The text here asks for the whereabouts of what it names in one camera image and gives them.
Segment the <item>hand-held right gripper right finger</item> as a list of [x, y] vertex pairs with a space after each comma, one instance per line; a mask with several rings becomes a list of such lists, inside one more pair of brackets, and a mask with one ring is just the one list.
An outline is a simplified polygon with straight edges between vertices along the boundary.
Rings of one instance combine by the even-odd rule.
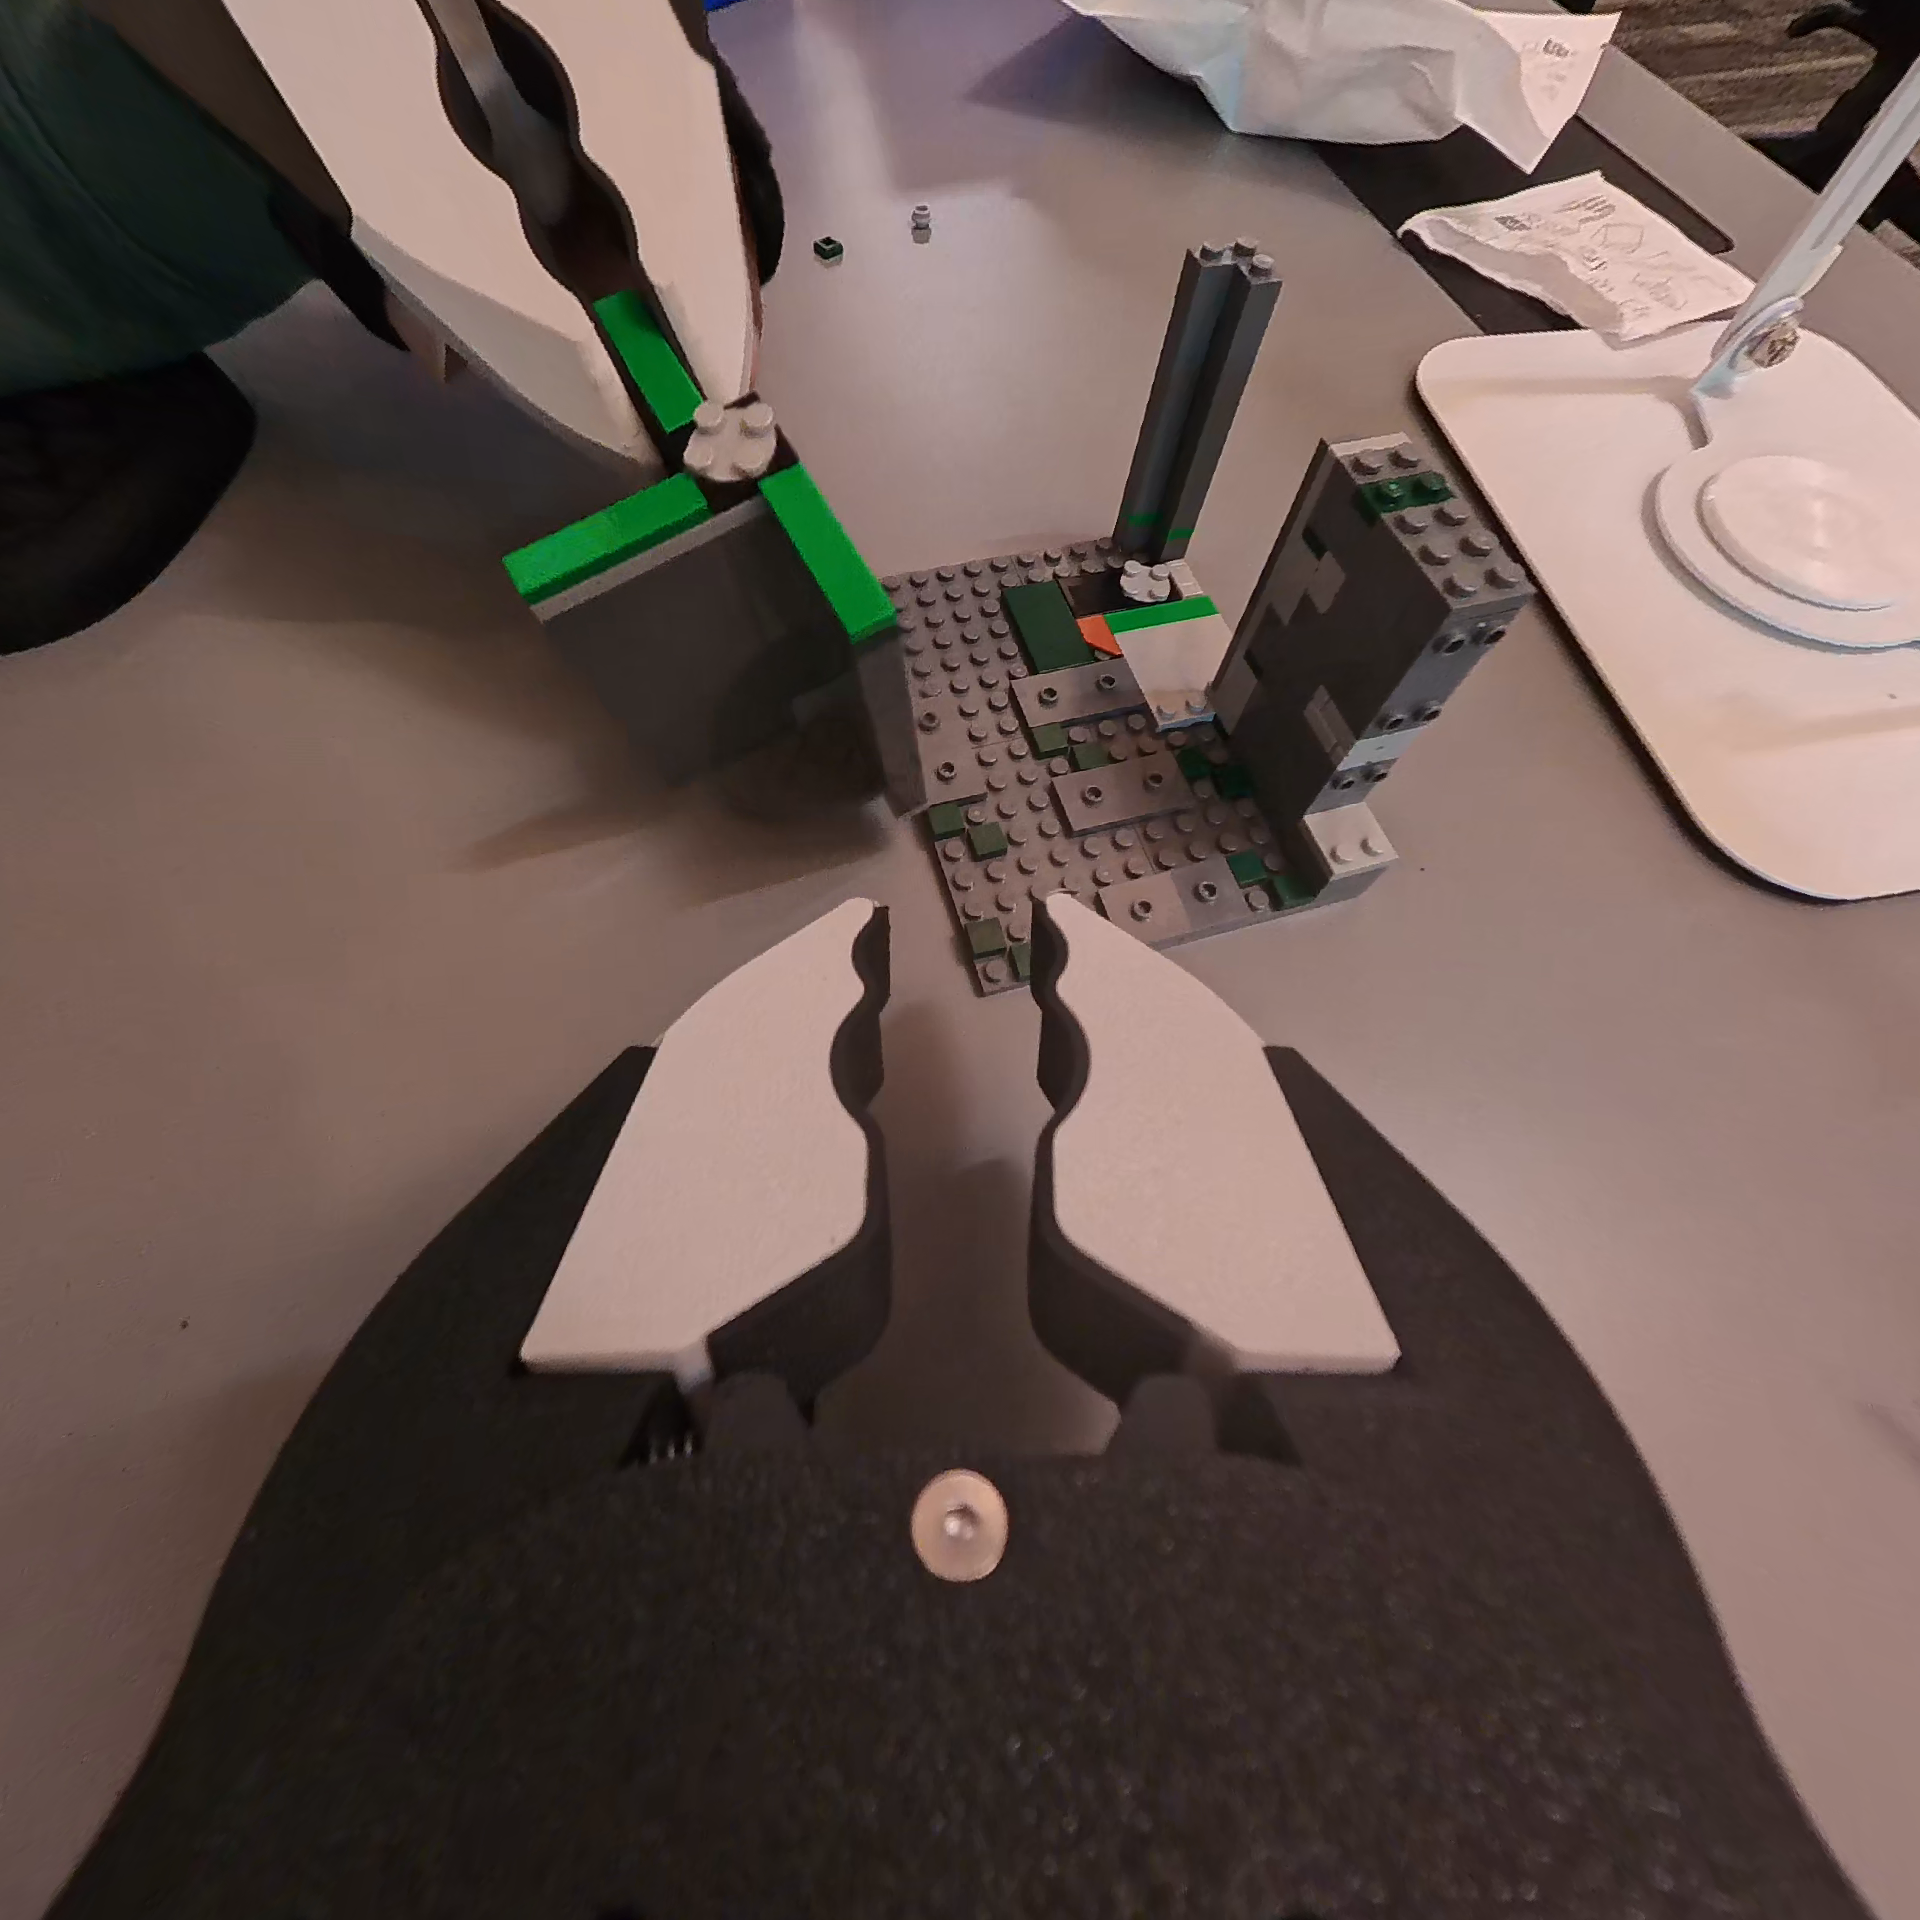
[[1254, 1029], [1066, 892], [1033, 928], [1028, 1315], [1092, 1389], [1384, 1377], [1401, 1344]]

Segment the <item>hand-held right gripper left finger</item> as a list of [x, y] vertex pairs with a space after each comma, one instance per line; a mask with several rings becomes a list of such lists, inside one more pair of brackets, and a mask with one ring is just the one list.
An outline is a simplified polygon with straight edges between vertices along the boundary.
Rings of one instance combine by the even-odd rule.
[[660, 1037], [521, 1346], [534, 1374], [718, 1381], [749, 1317], [852, 1253], [871, 1131], [834, 1046], [887, 1000], [889, 914], [855, 897]]

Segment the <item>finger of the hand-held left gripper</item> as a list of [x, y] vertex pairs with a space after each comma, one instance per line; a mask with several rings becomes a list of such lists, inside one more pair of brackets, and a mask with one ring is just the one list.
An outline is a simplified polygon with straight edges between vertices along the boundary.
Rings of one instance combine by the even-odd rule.
[[558, 116], [477, 2], [236, 2], [228, 14], [349, 203], [398, 300], [563, 436], [653, 457], [624, 376], [558, 273], [588, 213]]
[[587, 302], [644, 295], [709, 401], [757, 383], [763, 130], [700, 2], [506, 2], [495, 161], [540, 260]]

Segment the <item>grey green brick wall assembly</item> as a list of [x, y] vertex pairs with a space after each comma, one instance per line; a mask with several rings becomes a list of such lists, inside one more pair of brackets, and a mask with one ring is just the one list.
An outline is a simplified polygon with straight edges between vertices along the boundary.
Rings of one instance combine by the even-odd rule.
[[519, 598], [664, 783], [856, 692], [894, 808], [925, 804], [901, 613], [773, 407], [709, 399], [643, 295], [592, 317], [669, 474], [509, 552]]

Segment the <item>grey brick baseplate build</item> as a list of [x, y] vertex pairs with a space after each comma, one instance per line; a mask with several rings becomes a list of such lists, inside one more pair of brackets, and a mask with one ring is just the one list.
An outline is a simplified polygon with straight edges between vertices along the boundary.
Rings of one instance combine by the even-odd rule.
[[1189, 251], [1110, 534], [883, 582], [861, 689], [983, 999], [1028, 986], [1050, 897], [1167, 950], [1366, 892], [1380, 789], [1535, 601], [1480, 492], [1393, 433], [1315, 450], [1223, 613], [1189, 546], [1281, 295], [1254, 245]]

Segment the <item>person's black clothed lap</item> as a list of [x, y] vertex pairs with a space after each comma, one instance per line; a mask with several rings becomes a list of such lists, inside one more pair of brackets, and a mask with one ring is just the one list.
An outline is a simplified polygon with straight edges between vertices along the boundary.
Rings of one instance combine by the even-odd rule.
[[148, 589], [244, 467], [252, 402], [204, 352], [2, 402], [2, 653]]

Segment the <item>white book stand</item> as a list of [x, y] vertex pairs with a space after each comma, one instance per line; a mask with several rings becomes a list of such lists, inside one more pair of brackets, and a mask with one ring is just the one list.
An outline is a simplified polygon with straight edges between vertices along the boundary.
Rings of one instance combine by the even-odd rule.
[[1916, 412], [1805, 320], [1916, 108], [1910, 68], [1723, 327], [1415, 381], [1693, 826], [1810, 901], [1919, 889]]

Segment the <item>printed white paper leaflet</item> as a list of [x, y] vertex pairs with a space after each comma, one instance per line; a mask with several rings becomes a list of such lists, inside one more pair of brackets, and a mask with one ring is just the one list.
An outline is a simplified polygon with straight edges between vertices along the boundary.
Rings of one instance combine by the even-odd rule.
[[1600, 172], [1422, 211], [1401, 229], [1614, 347], [1737, 313], [1754, 282]]

